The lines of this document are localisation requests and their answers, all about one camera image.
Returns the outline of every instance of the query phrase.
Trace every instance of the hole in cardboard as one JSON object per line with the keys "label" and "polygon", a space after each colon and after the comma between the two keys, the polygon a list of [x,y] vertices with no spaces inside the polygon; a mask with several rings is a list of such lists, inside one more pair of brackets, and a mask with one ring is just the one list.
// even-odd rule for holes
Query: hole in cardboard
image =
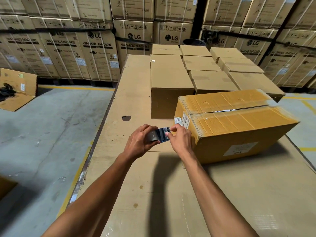
{"label": "hole in cardboard", "polygon": [[131,116],[122,116],[123,121],[129,121],[131,119]]}

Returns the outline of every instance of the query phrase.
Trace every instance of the human hand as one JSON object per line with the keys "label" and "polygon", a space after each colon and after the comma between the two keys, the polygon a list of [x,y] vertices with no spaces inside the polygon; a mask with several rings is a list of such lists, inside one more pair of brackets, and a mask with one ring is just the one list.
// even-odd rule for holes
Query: human hand
{"label": "human hand", "polygon": [[158,129],[158,127],[147,124],[138,127],[127,140],[123,152],[124,156],[135,161],[149,151],[150,148],[159,144],[160,141],[148,142],[146,140],[146,135],[156,129]]}
{"label": "human hand", "polygon": [[169,138],[172,148],[176,151],[179,157],[183,160],[188,154],[190,156],[195,156],[191,144],[191,131],[179,124],[170,127],[170,131],[177,132],[176,135],[173,135],[170,132],[166,132],[165,135]]}

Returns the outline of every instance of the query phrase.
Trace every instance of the white sticker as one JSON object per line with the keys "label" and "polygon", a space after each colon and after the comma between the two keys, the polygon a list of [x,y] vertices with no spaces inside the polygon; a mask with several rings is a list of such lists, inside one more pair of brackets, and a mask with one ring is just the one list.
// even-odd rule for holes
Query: white sticker
{"label": "white sticker", "polygon": [[284,75],[287,71],[288,71],[288,68],[282,68],[282,69],[279,70],[277,75]]}
{"label": "white sticker", "polygon": [[183,112],[183,116],[182,116],[182,126],[185,128],[188,128],[190,124],[190,120],[188,118],[188,116]]}
{"label": "white sticker", "polygon": [[48,56],[41,56],[41,59],[42,59],[42,62],[43,62],[45,65],[52,65],[52,64],[53,64],[51,58],[48,57]]}
{"label": "white sticker", "polygon": [[296,0],[286,0],[285,3],[294,3]]}
{"label": "white sticker", "polygon": [[311,70],[311,71],[307,74],[307,76],[314,76],[315,74],[316,74],[316,69]]}
{"label": "white sticker", "polygon": [[10,63],[20,63],[19,60],[13,55],[6,55],[6,58]]}
{"label": "white sticker", "polygon": [[181,117],[175,117],[175,118],[174,118],[174,124],[180,124],[180,125],[182,125],[182,119],[181,119]]}
{"label": "white sticker", "polygon": [[80,65],[80,66],[86,66],[87,65],[86,61],[83,58],[77,58],[76,57],[76,61],[77,61],[78,65]]}
{"label": "white sticker", "polygon": [[250,151],[256,144],[259,142],[252,142],[252,143],[246,143],[246,144],[241,144],[241,145],[232,145],[228,151],[224,154],[226,155],[237,155],[240,153],[247,153]]}
{"label": "white sticker", "polygon": [[111,68],[119,68],[119,62],[110,61]]}

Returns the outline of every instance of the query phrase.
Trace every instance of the person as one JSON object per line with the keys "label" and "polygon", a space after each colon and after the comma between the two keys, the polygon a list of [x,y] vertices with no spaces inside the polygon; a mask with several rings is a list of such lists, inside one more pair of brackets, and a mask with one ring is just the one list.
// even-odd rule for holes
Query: person
{"label": "person", "polygon": [[[43,237],[100,236],[119,194],[124,178],[139,157],[160,143],[148,143],[146,135],[158,129],[143,125],[128,138],[114,163],[42,235]],[[191,146],[191,131],[176,124],[166,132],[172,148],[183,161],[212,237],[254,237],[255,230],[204,171]]]}

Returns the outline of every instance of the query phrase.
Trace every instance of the concrete floor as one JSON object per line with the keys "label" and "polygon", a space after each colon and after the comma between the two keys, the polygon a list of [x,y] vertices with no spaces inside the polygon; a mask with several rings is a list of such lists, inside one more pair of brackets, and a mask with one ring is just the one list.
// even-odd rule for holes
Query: concrete floor
{"label": "concrete floor", "polygon": [[[17,112],[0,110],[0,174],[20,183],[0,202],[0,236],[39,237],[68,202],[113,94],[79,88],[39,88]],[[280,105],[301,121],[288,136],[316,167],[316,95],[287,94]]]}

